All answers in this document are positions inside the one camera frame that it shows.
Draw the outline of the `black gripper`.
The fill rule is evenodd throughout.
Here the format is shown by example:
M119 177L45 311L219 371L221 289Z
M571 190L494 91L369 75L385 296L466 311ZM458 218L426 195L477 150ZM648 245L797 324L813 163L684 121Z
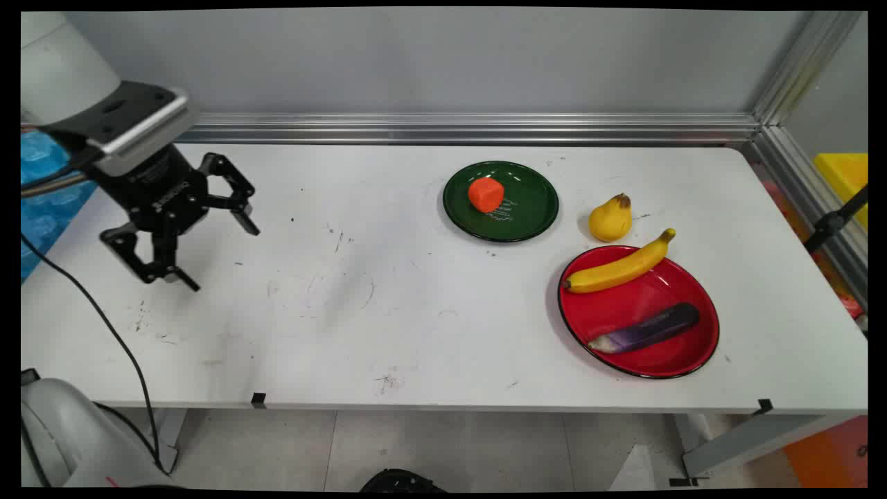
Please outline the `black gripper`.
M231 187L228 197L209 193L208 177L221 177ZM261 230L251 218L253 184L224 155L208 152L199 168L177 146L164 146L127 173L110 175L89 165L94 180L129 218L126 224L102 231L99 240L140 281L180 281L197 292L200 285L177 264L178 237L187 234L209 209L228 211L250 236ZM151 234L152 260L137 255L137 234Z

